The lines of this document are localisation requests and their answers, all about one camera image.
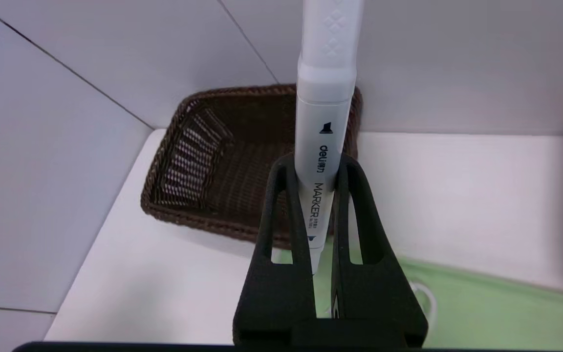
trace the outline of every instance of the marker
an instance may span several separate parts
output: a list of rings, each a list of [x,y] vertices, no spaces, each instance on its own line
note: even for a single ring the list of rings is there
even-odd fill
[[[355,89],[355,56],[363,8],[364,0],[303,2],[295,169],[313,274],[325,245]]]

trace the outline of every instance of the black triangle icon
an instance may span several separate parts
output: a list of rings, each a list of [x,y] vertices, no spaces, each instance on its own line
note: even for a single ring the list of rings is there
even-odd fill
[[[331,122],[324,124],[323,129],[319,133],[321,133],[321,134],[331,134],[331,133],[333,133],[333,131],[331,130]]]

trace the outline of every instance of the white table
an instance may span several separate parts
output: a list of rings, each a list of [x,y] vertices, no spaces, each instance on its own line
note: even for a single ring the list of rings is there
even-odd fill
[[[45,339],[232,343],[253,245],[141,210],[164,133],[145,143]]]
[[[164,133],[143,147],[47,339],[232,342],[253,245],[143,213]],[[358,147],[397,254],[563,290],[563,138],[362,133]]]

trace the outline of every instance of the white wall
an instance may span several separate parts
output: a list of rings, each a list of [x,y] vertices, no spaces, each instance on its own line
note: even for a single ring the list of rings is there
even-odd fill
[[[222,0],[295,82],[301,0]],[[563,0],[366,0],[358,49],[374,132],[563,134]]]
[[[0,18],[155,128],[189,94],[275,83],[216,0],[0,0]]]
[[[0,0],[0,17],[154,127],[195,91],[296,81],[302,0]],[[358,79],[366,131],[563,134],[563,0],[366,0]]]
[[[58,311],[150,131],[0,22],[0,308]]]
[[[0,352],[41,340],[53,318],[53,314],[0,310]]]

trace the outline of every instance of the white cable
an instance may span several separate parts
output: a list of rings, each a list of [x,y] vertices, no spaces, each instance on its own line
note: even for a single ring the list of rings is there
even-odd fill
[[[436,297],[433,295],[433,292],[429,289],[429,287],[415,281],[409,281],[409,283],[411,290],[414,293],[419,290],[420,292],[424,293],[429,300],[429,312],[426,312],[423,309],[425,318],[427,318],[427,324],[429,325],[429,329],[427,330],[427,334],[429,334],[432,327],[435,325],[436,316],[438,315],[438,302],[436,301]]]

